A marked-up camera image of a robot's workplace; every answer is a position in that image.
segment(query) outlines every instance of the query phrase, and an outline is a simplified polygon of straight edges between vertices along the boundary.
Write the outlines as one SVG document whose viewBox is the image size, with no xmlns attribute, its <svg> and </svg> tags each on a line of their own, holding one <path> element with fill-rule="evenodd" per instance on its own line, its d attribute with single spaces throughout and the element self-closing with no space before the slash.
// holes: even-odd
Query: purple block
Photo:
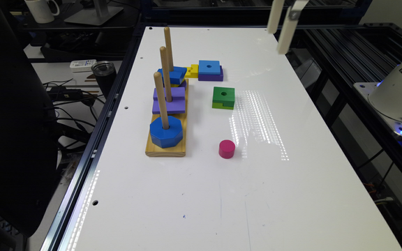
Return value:
<svg viewBox="0 0 402 251">
<path fill-rule="evenodd" d="M 184 91 L 186 91 L 187 81 L 184 80 L 184 82 L 182 82 L 182 83 L 181 83 L 178 87 L 176 87 L 176 88 L 179 88 L 179 87 L 183 87 L 183 88 L 184 88 Z"/>
<path fill-rule="evenodd" d="M 167 106 L 167 114 L 181 114 L 186 113 L 186 99 L 173 100 L 172 102 L 165 101 Z M 153 114 L 159 114 L 159 102 L 153 101 Z"/>
<path fill-rule="evenodd" d="M 185 88 L 172 87 L 171 89 L 172 89 L 172 99 L 173 100 L 181 100 L 181 99 L 185 100 L 186 99 Z M 165 99 L 167 99 L 167 94 L 165 93 L 165 88 L 164 88 L 164 96 L 165 96 Z M 158 93 L 156 92 L 156 88 L 154 89 L 153 100 L 158 100 Z"/>
<path fill-rule="evenodd" d="M 223 81 L 223 67 L 220 66 L 220 75 L 198 75 L 198 81 Z"/>
</svg>

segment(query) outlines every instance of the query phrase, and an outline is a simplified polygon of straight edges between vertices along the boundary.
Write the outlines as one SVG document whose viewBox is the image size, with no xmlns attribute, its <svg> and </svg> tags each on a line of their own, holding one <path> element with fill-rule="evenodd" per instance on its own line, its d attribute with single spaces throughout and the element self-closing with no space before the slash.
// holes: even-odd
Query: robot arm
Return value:
<svg viewBox="0 0 402 251">
<path fill-rule="evenodd" d="M 269 14 L 267 30 L 270 34 L 277 32 L 278 21 L 282 15 L 284 0 L 274 0 L 272 2 L 271 13 Z M 279 54 L 286 54 L 290 49 L 290 44 L 294 32 L 299 22 L 300 12 L 305 8 L 309 0 L 297 0 L 294 5 L 288 8 L 283 23 L 282 32 L 278 39 L 277 51 Z"/>
</svg>

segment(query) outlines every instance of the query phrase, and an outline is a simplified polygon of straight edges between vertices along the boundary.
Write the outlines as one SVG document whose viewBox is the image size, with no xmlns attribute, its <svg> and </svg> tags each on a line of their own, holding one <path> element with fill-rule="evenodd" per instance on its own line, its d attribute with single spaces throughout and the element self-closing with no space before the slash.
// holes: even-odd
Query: wooden peg board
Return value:
<svg viewBox="0 0 402 251">
<path fill-rule="evenodd" d="M 174 147 L 162 149 L 161 147 L 153 144 L 151 141 L 150 132 L 148 133 L 147 147 L 145 147 L 145 154 L 149 157 L 184 157 L 186 155 L 186 136 L 187 136 L 187 113 L 188 113 L 188 79 L 186 86 L 186 113 L 173 114 L 171 116 L 179 119 L 182 124 L 182 140 Z M 151 122 L 159 118 L 159 114 L 154 114 L 151 118 Z"/>
</svg>

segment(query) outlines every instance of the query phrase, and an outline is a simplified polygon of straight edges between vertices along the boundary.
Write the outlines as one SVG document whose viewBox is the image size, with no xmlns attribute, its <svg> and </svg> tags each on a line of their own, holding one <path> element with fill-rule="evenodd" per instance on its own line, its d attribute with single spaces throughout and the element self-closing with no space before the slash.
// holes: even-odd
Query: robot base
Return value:
<svg viewBox="0 0 402 251">
<path fill-rule="evenodd" d="M 378 84 L 379 83 L 374 83 L 374 82 L 372 82 L 372 83 L 355 83 L 355 84 L 353 84 L 353 87 L 365 99 L 367 104 L 370 105 L 369 95 L 373 92 L 373 90 L 376 88 L 376 85 L 378 85 Z M 400 121 L 391 119 L 391 118 L 381 114 L 378 111 L 377 111 L 377 113 L 384 120 L 384 122 L 392 129 L 393 133 L 396 136 L 402 137 L 402 123 Z"/>
</svg>

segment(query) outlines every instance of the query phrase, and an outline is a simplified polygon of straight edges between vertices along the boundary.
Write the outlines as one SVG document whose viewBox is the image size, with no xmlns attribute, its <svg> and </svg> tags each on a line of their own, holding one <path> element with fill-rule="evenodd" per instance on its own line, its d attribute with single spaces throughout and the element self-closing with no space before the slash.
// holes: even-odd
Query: blue square block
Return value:
<svg viewBox="0 0 402 251">
<path fill-rule="evenodd" d="M 220 61 L 200 60 L 198 77 L 200 75 L 220 75 Z"/>
<path fill-rule="evenodd" d="M 162 82 L 164 82 L 164 74 L 162 73 L 162 69 L 159 69 L 158 72 L 162 75 Z M 187 68 L 173 66 L 173 71 L 169 72 L 170 83 L 181 84 L 184 81 L 184 76 L 186 76 L 186 73 Z"/>
</svg>

